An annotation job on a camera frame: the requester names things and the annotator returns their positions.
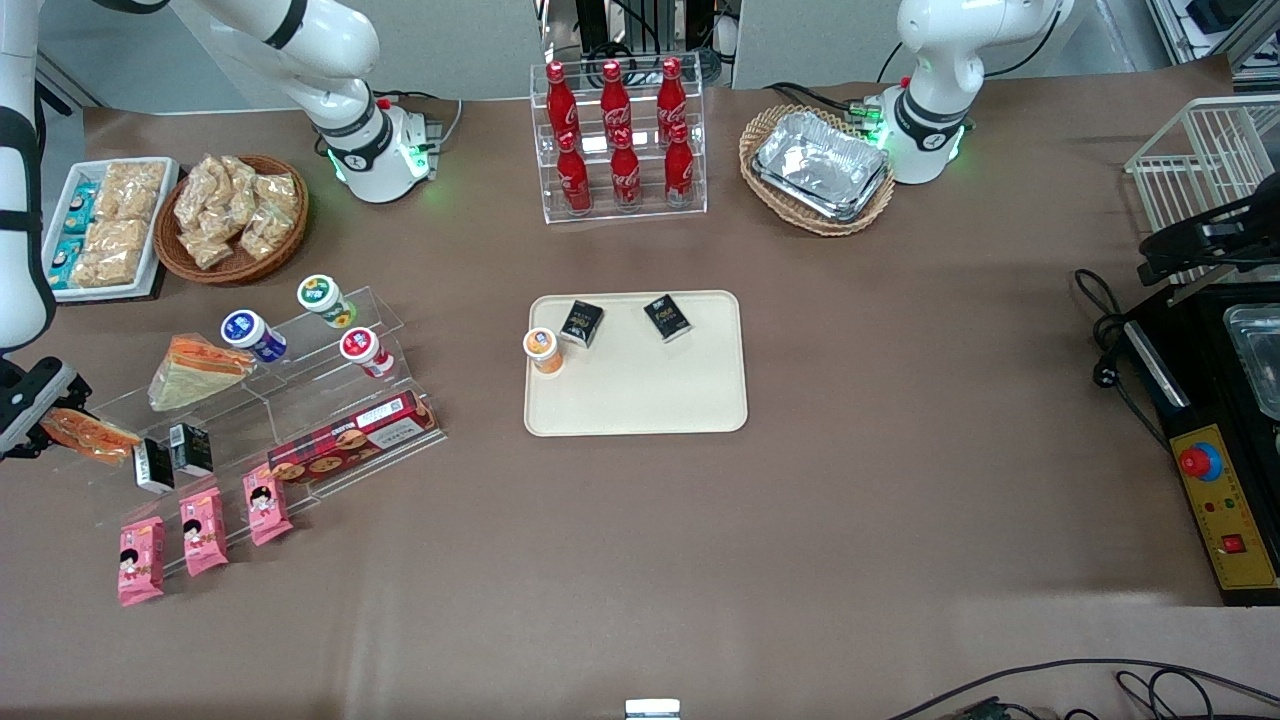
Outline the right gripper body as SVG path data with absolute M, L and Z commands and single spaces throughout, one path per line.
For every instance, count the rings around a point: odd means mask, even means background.
M 78 377 L 78 372 L 58 357 L 42 357 L 23 370 L 3 359 L 3 401 L 36 401 L 65 395 Z

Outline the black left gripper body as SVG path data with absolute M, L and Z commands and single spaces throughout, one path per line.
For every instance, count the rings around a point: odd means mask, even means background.
M 1251 270 L 1279 260 L 1279 179 L 1235 201 L 1176 222 L 1142 241 L 1138 278 L 1153 286 L 1201 266 Z

